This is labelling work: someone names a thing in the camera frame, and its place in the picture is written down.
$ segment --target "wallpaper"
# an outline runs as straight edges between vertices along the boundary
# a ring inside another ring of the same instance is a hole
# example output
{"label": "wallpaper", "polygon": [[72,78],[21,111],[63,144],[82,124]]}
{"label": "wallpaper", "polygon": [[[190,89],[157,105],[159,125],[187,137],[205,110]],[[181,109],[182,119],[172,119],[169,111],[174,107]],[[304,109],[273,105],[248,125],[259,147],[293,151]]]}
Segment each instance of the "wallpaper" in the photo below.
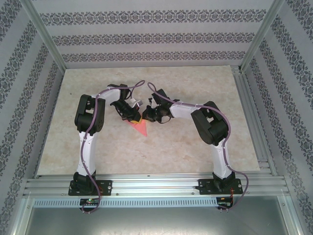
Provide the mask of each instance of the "wallpaper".
{"label": "wallpaper", "polygon": [[313,234],[312,3],[285,1],[246,77],[275,167],[305,234]]}
{"label": "wallpaper", "polygon": [[34,0],[68,68],[240,65],[272,0]]}
{"label": "wallpaper", "polygon": [[24,181],[37,169],[62,82],[17,0],[0,0],[0,234],[10,230]]}

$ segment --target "striped wall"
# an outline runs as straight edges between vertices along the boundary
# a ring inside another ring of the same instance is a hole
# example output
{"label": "striped wall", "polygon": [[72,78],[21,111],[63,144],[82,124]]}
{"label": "striped wall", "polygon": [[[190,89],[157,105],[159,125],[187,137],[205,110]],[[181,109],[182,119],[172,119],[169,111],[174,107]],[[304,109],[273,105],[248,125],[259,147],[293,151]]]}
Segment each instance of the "striped wall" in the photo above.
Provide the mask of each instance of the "striped wall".
{"label": "striped wall", "polygon": [[240,65],[273,0],[34,0],[68,68]]}
{"label": "striped wall", "polygon": [[313,234],[313,1],[286,0],[246,71],[268,145]]}
{"label": "striped wall", "polygon": [[0,235],[36,171],[62,74],[18,0],[0,0]]}

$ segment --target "black mounting plate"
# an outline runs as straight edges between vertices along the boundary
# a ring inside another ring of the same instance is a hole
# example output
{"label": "black mounting plate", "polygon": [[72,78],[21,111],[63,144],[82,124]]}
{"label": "black mounting plate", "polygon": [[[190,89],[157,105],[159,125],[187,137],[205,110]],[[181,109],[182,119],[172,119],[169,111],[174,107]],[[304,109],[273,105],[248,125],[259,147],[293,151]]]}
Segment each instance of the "black mounting plate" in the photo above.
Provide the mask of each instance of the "black mounting plate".
{"label": "black mounting plate", "polygon": [[196,189],[199,190],[200,195],[216,195],[216,194],[231,194],[231,189],[233,189],[233,194],[242,194],[243,187],[240,179],[234,179],[233,182],[219,191],[219,189],[214,185],[214,179],[199,179],[199,186]]}
{"label": "black mounting plate", "polygon": [[[68,195],[69,196],[97,196],[98,195],[97,190],[95,190],[91,194],[86,194],[84,192],[80,192],[80,191],[76,191],[75,189],[71,189],[72,183],[74,183],[73,180],[70,182],[70,186],[68,189]],[[111,196],[112,180],[96,180],[96,183],[100,189],[102,196]]]}

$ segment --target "red triangle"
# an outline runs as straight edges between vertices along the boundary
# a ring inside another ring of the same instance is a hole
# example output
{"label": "red triangle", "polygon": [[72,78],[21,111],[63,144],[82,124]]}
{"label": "red triangle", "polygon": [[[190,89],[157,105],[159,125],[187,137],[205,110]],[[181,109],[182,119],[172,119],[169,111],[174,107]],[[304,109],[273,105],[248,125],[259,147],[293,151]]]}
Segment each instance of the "red triangle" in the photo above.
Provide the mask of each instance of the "red triangle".
{"label": "red triangle", "polygon": [[130,126],[132,126],[134,129],[136,129],[137,131],[139,131],[141,134],[143,134],[144,136],[148,136],[147,135],[147,128],[146,128],[146,121],[145,120],[141,120],[141,123],[131,123],[127,120],[125,120]]}

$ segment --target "marble tabletop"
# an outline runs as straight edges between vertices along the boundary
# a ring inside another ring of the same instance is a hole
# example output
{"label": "marble tabletop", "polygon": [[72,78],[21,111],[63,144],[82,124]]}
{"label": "marble tabletop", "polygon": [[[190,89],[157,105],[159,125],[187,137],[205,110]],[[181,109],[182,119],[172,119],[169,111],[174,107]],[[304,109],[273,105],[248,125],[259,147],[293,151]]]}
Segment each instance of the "marble tabletop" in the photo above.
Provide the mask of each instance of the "marble tabletop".
{"label": "marble tabletop", "polygon": [[[79,136],[74,118],[81,95],[96,94],[112,83],[132,86],[142,79],[164,89],[171,99],[194,104],[214,101],[231,124],[228,152],[232,167],[259,170],[230,66],[149,67],[66,70],[38,174],[76,171]],[[144,102],[141,111],[151,93],[146,85],[135,89],[134,97]],[[213,171],[210,147],[200,139],[193,121],[174,118],[146,126],[147,137],[122,121],[114,107],[107,107],[96,147],[97,174]]]}

